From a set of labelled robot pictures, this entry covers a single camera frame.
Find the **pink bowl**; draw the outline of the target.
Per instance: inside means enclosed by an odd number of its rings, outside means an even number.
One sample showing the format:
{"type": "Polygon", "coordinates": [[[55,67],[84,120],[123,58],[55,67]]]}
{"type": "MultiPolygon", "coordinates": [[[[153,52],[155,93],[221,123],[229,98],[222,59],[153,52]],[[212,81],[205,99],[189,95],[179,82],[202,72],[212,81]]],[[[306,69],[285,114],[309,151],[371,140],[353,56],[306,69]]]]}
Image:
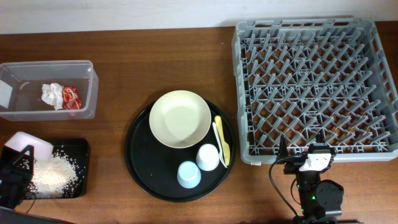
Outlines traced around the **pink bowl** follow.
{"type": "Polygon", "coordinates": [[[22,131],[15,133],[5,146],[17,152],[22,152],[27,146],[32,146],[34,159],[40,161],[49,161],[53,151],[53,145],[49,142],[22,131]]]}

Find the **white tissue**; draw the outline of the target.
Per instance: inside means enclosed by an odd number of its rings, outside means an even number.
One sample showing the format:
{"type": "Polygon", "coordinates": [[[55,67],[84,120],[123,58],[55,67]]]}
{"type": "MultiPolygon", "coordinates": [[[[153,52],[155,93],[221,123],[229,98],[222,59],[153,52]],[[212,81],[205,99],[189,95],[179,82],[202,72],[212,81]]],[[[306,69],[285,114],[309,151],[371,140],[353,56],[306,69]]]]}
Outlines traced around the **white tissue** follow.
{"type": "Polygon", "coordinates": [[[46,104],[53,106],[55,110],[63,109],[63,86],[58,83],[43,84],[41,99],[46,104]]]}

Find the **large cream bowl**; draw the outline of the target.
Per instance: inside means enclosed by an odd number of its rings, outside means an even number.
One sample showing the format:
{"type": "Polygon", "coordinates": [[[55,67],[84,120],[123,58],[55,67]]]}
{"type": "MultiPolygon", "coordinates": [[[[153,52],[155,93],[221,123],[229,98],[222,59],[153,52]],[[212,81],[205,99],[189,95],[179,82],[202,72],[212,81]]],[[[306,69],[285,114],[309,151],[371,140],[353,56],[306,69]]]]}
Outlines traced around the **large cream bowl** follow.
{"type": "Polygon", "coordinates": [[[207,102],[194,92],[175,90],[155,101],[149,113],[149,127],[163,145],[183,149],[199,143],[211,125],[207,102]]]}

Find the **red snack wrapper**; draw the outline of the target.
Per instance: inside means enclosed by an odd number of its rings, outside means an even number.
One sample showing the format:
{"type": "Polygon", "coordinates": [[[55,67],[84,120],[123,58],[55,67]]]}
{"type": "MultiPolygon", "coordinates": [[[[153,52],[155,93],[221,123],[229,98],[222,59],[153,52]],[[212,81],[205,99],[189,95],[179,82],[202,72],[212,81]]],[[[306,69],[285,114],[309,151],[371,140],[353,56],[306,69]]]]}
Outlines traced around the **red snack wrapper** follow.
{"type": "Polygon", "coordinates": [[[63,108],[65,110],[79,110],[82,107],[81,99],[74,86],[63,86],[63,108]]]}

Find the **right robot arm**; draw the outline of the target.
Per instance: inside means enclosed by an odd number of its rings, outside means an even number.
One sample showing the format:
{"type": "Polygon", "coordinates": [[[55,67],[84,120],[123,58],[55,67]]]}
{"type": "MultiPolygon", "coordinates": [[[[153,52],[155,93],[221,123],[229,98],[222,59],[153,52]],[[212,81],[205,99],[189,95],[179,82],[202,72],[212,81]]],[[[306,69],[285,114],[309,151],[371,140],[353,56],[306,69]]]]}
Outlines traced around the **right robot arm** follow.
{"type": "Polygon", "coordinates": [[[284,173],[295,175],[302,215],[293,218],[294,223],[336,223],[341,215],[344,188],[332,180],[321,180],[336,156],[335,150],[320,134],[315,136],[308,150],[290,155],[286,140],[280,137],[279,159],[284,164],[284,173]]]}

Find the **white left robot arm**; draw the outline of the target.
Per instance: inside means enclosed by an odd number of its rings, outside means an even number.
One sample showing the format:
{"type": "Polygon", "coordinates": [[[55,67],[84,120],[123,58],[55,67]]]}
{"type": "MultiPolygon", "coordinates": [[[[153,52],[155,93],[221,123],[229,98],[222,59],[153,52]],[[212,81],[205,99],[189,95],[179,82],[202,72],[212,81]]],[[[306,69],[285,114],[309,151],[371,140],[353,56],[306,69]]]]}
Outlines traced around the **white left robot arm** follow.
{"type": "Polygon", "coordinates": [[[1,210],[1,223],[290,223],[268,179],[267,168],[232,172],[209,194],[189,202],[169,202],[142,190],[123,161],[90,160],[87,143],[63,147],[87,184],[77,198],[28,200],[18,210],[1,210]]]}

